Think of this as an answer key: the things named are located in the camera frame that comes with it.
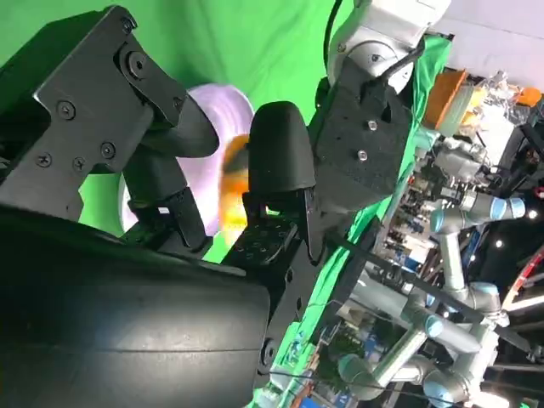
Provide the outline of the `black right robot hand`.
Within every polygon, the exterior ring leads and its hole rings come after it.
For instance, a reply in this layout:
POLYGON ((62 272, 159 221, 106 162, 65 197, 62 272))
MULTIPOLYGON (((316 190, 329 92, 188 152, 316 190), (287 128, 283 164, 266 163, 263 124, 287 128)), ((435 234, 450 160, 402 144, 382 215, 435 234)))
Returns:
POLYGON ((1 404, 242 407, 319 270, 308 130, 261 107, 247 227, 221 263, 179 158, 218 135, 110 6, 44 26, 1 69, 1 404))

